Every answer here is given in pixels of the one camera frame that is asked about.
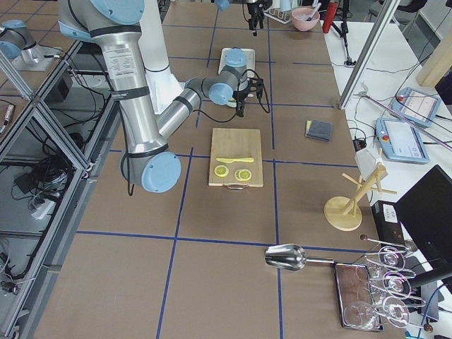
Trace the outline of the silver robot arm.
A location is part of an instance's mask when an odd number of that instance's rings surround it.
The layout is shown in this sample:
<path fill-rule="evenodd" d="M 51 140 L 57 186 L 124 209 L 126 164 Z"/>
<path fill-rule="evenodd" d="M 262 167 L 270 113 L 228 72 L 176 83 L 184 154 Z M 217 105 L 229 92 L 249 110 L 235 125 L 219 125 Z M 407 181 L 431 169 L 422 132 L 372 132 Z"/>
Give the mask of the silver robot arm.
<path fill-rule="evenodd" d="M 233 0 L 214 0 L 213 3 L 221 11 L 226 11 Z M 253 36 L 257 36 L 257 29 L 263 29 L 264 12 L 271 6 L 272 1 L 246 0 L 240 1 L 242 4 L 242 15 L 248 24 Z"/>
<path fill-rule="evenodd" d="M 169 69 L 156 1 L 59 1 L 63 35 L 97 44 L 103 54 L 112 99 L 121 107 L 126 150 L 121 170 L 129 184 L 163 193 L 178 181 L 182 166 L 167 139 L 207 97 L 225 105 L 248 83 L 246 54 L 230 49 L 221 72 L 192 78 L 156 114 L 157 93 L 177 86 Z"/>

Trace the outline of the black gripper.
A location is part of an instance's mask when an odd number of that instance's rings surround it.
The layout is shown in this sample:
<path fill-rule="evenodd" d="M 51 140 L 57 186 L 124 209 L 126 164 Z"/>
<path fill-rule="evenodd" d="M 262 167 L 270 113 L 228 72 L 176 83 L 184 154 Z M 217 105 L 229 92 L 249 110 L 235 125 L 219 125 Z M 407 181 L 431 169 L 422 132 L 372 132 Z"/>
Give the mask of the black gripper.
<path fill-rule="evenodd" d="M 244 116 L 244 111 L 246 107 L 245 99 L 251 92 L 250 80 L 247 78 L 244 81 L 241 81 L 237 85 L 237 89 L 233 92 L 233 99 L 236 102 L 236 115 L 238 117 Z"/>
<path fill-rule="evenodd" d="M 249 29 L 254 30 L 254 35 L 257 36 L 258 30 L 263 29 L 263 11 L 265 1 L 263 0 L 246 0 L 246 7 L 249 13 L 248 24 Z"/>

